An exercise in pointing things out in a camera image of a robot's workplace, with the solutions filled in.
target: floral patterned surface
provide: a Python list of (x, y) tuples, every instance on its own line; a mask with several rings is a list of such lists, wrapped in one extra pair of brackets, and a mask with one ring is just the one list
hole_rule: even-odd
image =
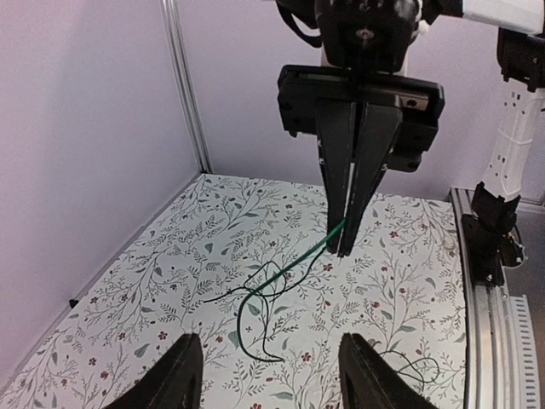
[[(325, 208), (321, 187), (200, 176), (47, 338), (0, 407), (100, 408), (185, 332), (203, 344), (206, 409), (340, 408), (344, 332), (415, 362), (408, 370), (425, 383), (404, 379), (437, 407), (462, 407), (465, 309), (450, 204), (376, 195), (353, 254), (341, 261), (323, 254), (306, 281), (272, 303), (267, 351), (283, 363), (241, 352), (235, 329), (244, 293), (204, 303), (264, 263), (283, 267), (320, 241)], [(286, 274), (288, 282), (307, 264)], [(244, 344), (261, 356), (266, 318), (260, 299), (250, 300)], [(406, 366), (384, 356), (394, 369)], [(422, 358), (433, 358), (439, 374)]]

